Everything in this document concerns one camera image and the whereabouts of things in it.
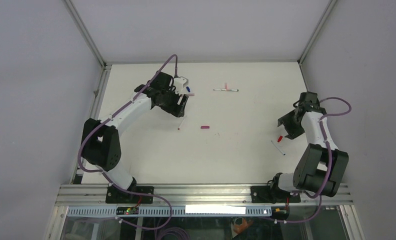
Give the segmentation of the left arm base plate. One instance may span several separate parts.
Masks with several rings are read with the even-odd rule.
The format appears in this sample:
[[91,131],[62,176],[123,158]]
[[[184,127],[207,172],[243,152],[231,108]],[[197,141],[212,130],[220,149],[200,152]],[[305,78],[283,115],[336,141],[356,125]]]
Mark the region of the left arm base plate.
[[118,190],[114,186],[107,187],[107,193],[105,196],[106,204],[152,204],[154,201],[154,187],[153,186],[136,186],[133,191],[142,195],[135,195]]

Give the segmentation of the white pen red tip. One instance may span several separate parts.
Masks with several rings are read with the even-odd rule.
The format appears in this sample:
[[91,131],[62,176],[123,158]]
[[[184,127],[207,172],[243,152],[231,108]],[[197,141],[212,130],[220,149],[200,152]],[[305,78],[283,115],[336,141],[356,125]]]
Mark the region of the white pen red tip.
[[181,118],[181,122],[179,123],[179,125],[177,127],[178,130],[180,130],[182,128],[186,118],[187,118],[187,116],[184,116],[184,117]]

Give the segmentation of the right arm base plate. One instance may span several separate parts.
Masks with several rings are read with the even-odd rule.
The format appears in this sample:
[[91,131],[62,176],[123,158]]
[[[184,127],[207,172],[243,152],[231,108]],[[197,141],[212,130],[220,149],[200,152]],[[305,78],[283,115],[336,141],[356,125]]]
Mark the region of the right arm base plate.
[[257,203],[300,203],[301,197],[299,195],[291,195],[290,192],[280,190],[275,187],[266,185],[254,185],[250,187],[251,202]]

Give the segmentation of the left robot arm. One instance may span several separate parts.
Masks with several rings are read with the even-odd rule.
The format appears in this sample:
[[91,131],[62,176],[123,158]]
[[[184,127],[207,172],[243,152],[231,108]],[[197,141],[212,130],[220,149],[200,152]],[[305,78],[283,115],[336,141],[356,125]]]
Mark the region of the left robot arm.
[[89,118],[83,125],[79,156],[94,165],[117,189],[117,197],[131,203],[137,196],[136,179],[120,163],[120,136],[142,115],[158,107],[182,118],[187,105],[189,80],[158,72],[146,84],[139,85],[131,99],[105,120]]

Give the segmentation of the red pen cap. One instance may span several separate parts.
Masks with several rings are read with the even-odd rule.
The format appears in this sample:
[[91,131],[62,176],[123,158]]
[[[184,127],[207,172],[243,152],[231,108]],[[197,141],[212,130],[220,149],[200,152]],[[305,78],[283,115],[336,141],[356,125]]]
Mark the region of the red pen cap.
[[280,142],[282,141],[282,139],[283,139],[283,136],[280,135],[280,136],[278,137],[278,139],[277,139],[277,142],[280,143]]

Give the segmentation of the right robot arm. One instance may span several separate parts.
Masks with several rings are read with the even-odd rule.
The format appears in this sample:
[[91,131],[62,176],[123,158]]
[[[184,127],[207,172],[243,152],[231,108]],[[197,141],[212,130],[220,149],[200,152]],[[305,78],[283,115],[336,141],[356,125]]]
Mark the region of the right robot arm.
[[305,135],[307,147],[292,173],[277,173],[268,185],[268,196],[280,203],[298,191],[309,198],[334,197],[349,162],[349,155],[334,143],[328,129],[330,114],[315,92],[302,92],[294,109],[277,120],[285,138]]

